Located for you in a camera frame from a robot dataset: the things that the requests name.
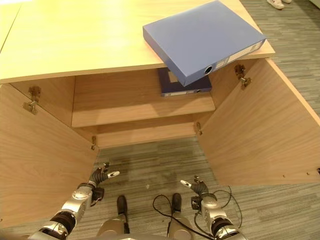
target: black cable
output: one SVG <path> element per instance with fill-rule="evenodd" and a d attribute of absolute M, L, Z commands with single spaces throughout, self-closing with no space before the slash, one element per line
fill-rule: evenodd
<path fill-rule="evenodd" d="M 171 221 L 172 221 L 172 219 L 176 220 L 181 226 L 183 226 L 184 228 L 188 229 L 189 231 L 191 231 L 191 232 L 193 232 L 193 233 L 195 233 L 195 234 L 197 234 L 197 235 L 199 235 L 199 236 L 201 236 L 201 237 L 203 237 L 203 238 L 206 238 L 206 239 L 209 239 L 209 240 L 215 240 L 215 239 L 212 238 L 212 237 L 209 237 L 209 236 L 207 236 L 207 235 L 204 235 L 204 234 L 202 234 L 202 233 L 200 233 L 200 232 L 197 232 L 197 231 L 193 230 L 192 228 L 188 227 L 187 225 L 185 225 L 184 223 L 182 223 L 181 221 L 179 221 L 178 219 L 176 219 L 173 215 L 164 214 L 164 213 L 162 213 L 161 211 L 159 211 L 158 209 L 156 209 L 156 207 L 155 207 L 155 201 L 156 201 L 156 199 L 159 198 L 159 197 L 164 197 L 164 198 L 166 198 L 166 199 L 168 200 L 168 202 L 169 202 L 169 205 L 170 205 L 171 209 L 172 209 L 172 205 L 171 205 L 170 200 L 169 200 L 165 195 L 160 194 L 160 195 L 156 196 L 156 197 L 153 199 L 152 206 L 153 206 L 153 209 L 154 209 L 154 210 L 156 210 L 156 211 L 157 211 L 158 213 L 160 213 L 162 216 L 171 218 Z"/>
<path fill-rule="evenodd" d="M 216 192 L 219 192 L 219 191 L 224 191 L 224 192 L 226 192 L 226 193 L 228 193 L 229 194 L 229 199 L 228 199 L 228 201 L 226 202 L 226 204 L 224 204 L 221 208 L 223 209 L 223 208 L 225 208 L 229 203 L 230 203 L 230 200 L 231 200 L 231 196 L 232 196 L 232 190 L 231 190 L 231 187 L 230 186 L 228 186 L 228 188 L 229 188 L 229 190 L 230 190 L 230 192 L 227 192 L 227 191 L 224 191 L 224 190 L 217 190 L 217 191 L 215 191 L 213 194 L 215 194 Z M 198 230 L 200 230 L 201 232 L 203 232 L 203 233 L 205 233 L 205 234 L 207 234 L 208 236 L 210 236 L 210 237 L 214 237 L 212 234 L 210 234 L 210 233 L 208 233 L 208 232 L 206 232 L 205 230 L 203 230 L 199 225 L 198 225 L 198 223 L 197 223 L 197 216 L 199 215 L 199 213 L 200 213 L 200 210 L 194 215 L 194 218 L 193 218 L 193 222 L 194 222 L 194 225 L 196 226 L 196 228 L 198 229 Z"/>
<path fill-rule="evenodd" d="M 240 208 L 237 200 L 236 200 L 235 197 L 232 195 L 231 187 L 230 187 L 230 186 L 228 186 L 228 187 L 229 187 L 229 189 L 230 189 L 230 192 L 225 191 L 225 190 L 217 190 L 217 191 L 215 191 L 213 194 L 215 194 L 215 193 L 217 193 L 217 192 L 224 192 L 224 193 L 229 194 L 229 200 L 228 200 L 228 202 L 227 202 L 222 208 L 226 207 L 226 206 L 229 204 L 231 198 L 234 200 L 234 202 L 235 202 L 235 204 L 236 204 L 236 206 L 237 206 L 237 208 L 239 209 L 239 212 L 240 212 L 240 224 L 239 224 L 239 226 L 238 226 L 238 229 L 240 229 L 241 226 L 242 226 L 242 223 L 243 223 L 242 211 L 241 211 L 241 208 Z"/>
<path fill-rule="evenodd" d="M 205 230 L 203 230 L 197 223 L 197 216 L 199 215 L 200 213 L 200 210 L 194 215 L 194 218 L 193 218 L 193 222 L 194 222 L 194 225 L 196 226 L 197 229 L 199 229 L 201 232 L 203 232 L 204 234 L 207 234 L 209 237 L 213 238 L 214 236 L 208 232 L 206 232 Z"/>
<path fill-rule="evenodd" d="M 242 226 L 242 223 L 243 223 L 242 211 L 241 211 L 241 208 L 240 208 L 237 200 L 236 200 L 235 197 L 232 195 L 231 187 L 228 186 L 228 188 L 229 188 L 230 192 L 228 192 L 228 191 L 226 191 L 226 190 L 217 190 L 217 191 L 215 191 L 213 194 L 215 194 L 215 193 L 217 193 L 217 192 L 224 192 L 224 193 L 227 193 L 227 194 L 229 195 L 228 201 L 227 201 L 221 208 L 225 208 L 225 207 L 230 203 L 231 199 L 234 200 L 234 202 L 235 202 L 235 204 L 236 204 L 236 206 L 237 206 L 237 208 L 239 209 L 239 212 L 240 212 L 240 224 L 239 224 L 239 227 L 238 227 L 238 228 L 240 229 L 241 226 Z M 169 205 L 170 205 L 171 215 L 164 214 L 164 213 L 160 212 L 158 209 L 156 209 L 156 207 L 155 207 L 155 201 L 156 201 L 156 199 L 159 198 L 159 197 L 164 197 L 164 198 L 167 199 L 167 201 L 169 202 Z M 195 234 L 197 234 L 197 235 L 199 235 L 199 236 L 201 236 L 201 237 L 204 237 L 204 238 L 206 238 L 206 239 L 214 240 L 214 238 L 213 238 L 214 236 L 213 236 L 212 234 L 206 232 L 205 230 L 203 230 L 203 229 L 198 225 L 198 223 L 197 223 L 197 216 L 199 215 L 200 210 L 194 215 L 193 221 L 194 221 L 195 226 L 198 228 L 198 230 L 200 230 L 201 232 L 203 232 L 203 233 L 206 234 L 207 236 L 206 236 L 206 235 L 203 235 L 203 234 L 200 233 L 200 232 L 197 232 L 197 231 L 193 230 L 192 228 L 188 227 L 187 225 L 183 224 L 183 223 L 180 222 L 178 219 L 176 219 L 175 217 L 173 217 L 173 213 L 174 213 L 174 212 L 173 212 L 173 210 L 172 210 L 171 202 L 170 202 L 170 200 L 167 198 L 167 196 L 165 196 L 165 195 L 163 195 L 163 194 L 156 196 L 156 197 L 153 199 L 152 206 L 153 206 L 153 209 L 156 210 L 156 211 L 157 211 L 158 213 L 160 213 L 161 215 L 163 215 L 163 216 L 165 216 L 165 217 L 171 218 L 170 224 L 172 223 L 172 219 L 174 219 L 174 220 L 176 220 L 180 225 L 182 225 L 182 226 L 185 227 L 186 229 L 190 230 L 191 232 L 193 232 L 193 233 L 195 233 Z"/>

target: metal hinge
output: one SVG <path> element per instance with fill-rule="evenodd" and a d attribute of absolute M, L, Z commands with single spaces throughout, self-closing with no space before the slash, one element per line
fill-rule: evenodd
<path fill-rule="evenodd" d="M 97 145 L 97 137 L 96 137 L 96 136 L 92 136 L 91 149 L 92 149 L 92 150 L 95 150 L 95 149 L 96 149 L 96 145 Z"/>
<path fill-rule="evenodd" d="M 200 124 L 200 122 L 196 122 L 196 124 L 195 124 L 195 128 L 196 128 L 196 131 L 197 131 L 197 133 L 199 134 L 199 135 L 202 135 L 202 130 L 201 130 L 201 124 Z"/>
<path fill-rule="evenodd" d="M 246 68 L 242 64 L 238 64 L 234 67 L 235 75 L 241 81 L 241 89 L 244 90 L 251 82 L 250 77 L 245 77 Z"/>
<path fill-rule="evenodd" d="M 22 108 L 32 113 L 33 115 L 37 114 L 36 105 L 39 103 L 39 98 L 41 94 L 41 88 L 38 86 L 29 87 L 28 93 L 31 96 L 30 102 L 24 102 Z"/>

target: binder ring hole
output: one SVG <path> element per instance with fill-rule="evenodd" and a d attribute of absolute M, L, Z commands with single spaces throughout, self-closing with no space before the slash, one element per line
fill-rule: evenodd
<path fill-rule="evenodd" d="M 211 73 L 211 71 L 212 71 L 212 66 L 208 66 L 204 71 L 204 75 L 208 75 L 209 73 Z"/>

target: open cabinet door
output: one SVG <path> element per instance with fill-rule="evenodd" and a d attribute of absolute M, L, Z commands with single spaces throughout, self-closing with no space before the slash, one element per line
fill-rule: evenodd
<path fill-rule="evenodd" d="M 245 75 L 198 136 L 223 185 L 320 182 L 320 119 L 270 59 Z"/>
<path fill-rule="evenodd" d="M 23 109 L 29 101 L 0 85 L 1 227 L 53 216 L 88 181 L 98 153 L 41 107 Z"/>

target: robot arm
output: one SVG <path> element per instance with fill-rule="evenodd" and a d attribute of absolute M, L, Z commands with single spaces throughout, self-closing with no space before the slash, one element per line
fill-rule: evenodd
<path fill-rule="evenodd" d="M 97 186 L 104 180 L 120 174 L 118 171 L 107 173 L 108 167 L 109 164 L 105 163 L 103 168 L 97 168 L 89 181 L 78 186 L 56 215 L 28 239 L 66 240 L 77 223 L 80 222 L 85 210 L 94 206 L 104 197 L 104 189 Z"/>
<path fill-rule="evenodd" d="M 199 181 L 198 177 L 194 179 L 195 184 L 184 180 L 181 183 L 191 188 L 198 196 L 191 198 L 192 208 L 201 210 L 207 228 L 216 240 L 247 240 L 247 238 L 233 225 L 227 217 L 226 212 L 220 207 L 214 194 L 209 193 L 207 185 Z"/>

